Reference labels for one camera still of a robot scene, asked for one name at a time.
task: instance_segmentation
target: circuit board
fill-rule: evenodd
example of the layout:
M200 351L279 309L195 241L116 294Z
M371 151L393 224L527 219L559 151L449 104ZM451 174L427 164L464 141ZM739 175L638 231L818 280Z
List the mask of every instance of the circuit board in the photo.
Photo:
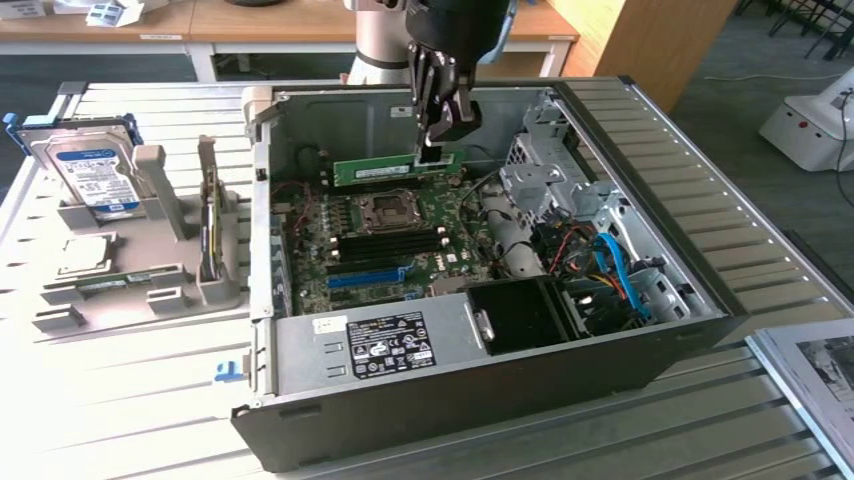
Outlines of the circuit board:
M391 189L373 194L372 198L412 198L417 205L417 218L407 218L407 225L423 229L439 229L447 239L440 250L415 255L392 257L401 273L401 282L329 288L327 267L336 265L335 239L369 238L376 233L371 228L384 225L365 225L369 217L360 215L364 195L317 195L312 192L305 202L304 192L280 197L288 201L289 217L304 217L304 221L291 232L291 275L293 280L293 313L328 312L359 306L413 300L449 293L467 283L489 280L489 268L477 258L476 245L463 234L457 219L457 209L469 182L451 186L444 177L421 183L416 190ZM487 234L485 227L476 228L476 235Z

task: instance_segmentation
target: wooden table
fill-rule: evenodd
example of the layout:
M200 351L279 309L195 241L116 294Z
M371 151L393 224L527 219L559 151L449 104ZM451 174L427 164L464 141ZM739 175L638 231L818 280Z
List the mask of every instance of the wooden table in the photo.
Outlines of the wooden table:
M541 55L540 76L560 75L576 38L545 1L520 1L504 51ZM86 27L81 15L0 21L0 55L183 53L200 82L216 81L217 53L355 53L355 39L355 14L341 0L285 0L263 8L181 0L116 29Z

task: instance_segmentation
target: metal table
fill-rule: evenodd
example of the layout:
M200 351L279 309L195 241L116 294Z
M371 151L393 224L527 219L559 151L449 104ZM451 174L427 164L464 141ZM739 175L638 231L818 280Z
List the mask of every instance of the metal table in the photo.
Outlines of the metal table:
M639 90L615 78L569 84L755 316L642 391L283 478L840 478L742 339L759 327L854 316L854 308ZM220 175L243 197L245 289L243 86L93 84L76 116L133 112L145 141L169 154L179 193L199 185L197 135L217 137ZM61 236L56 187L28 160L0 210L10 222L0 230L0 312L20 312L30 299L26 279ZM244 303L207 317L34 344L22 340L24 315L0 322L4 432L20 429L5 447L17 462L0 462L0 477L272 478L227 420L245 386L211 385L216 362L248 347L245 312ZM21 470L4 476L2 468Z

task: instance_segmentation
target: power supply label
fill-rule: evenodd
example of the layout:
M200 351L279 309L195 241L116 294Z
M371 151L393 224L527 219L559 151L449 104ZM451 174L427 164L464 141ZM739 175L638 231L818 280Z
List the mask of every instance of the power supply label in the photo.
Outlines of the power supply label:
M361 380L436 364L421 312L349 322L347 338L353 375Z

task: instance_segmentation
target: printed picture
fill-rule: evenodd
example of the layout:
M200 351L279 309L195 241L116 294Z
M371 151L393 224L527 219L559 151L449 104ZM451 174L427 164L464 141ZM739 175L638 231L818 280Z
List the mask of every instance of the printed picture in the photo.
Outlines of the printed picture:
M854 402L854 337L800 342L798 348L836 401Z

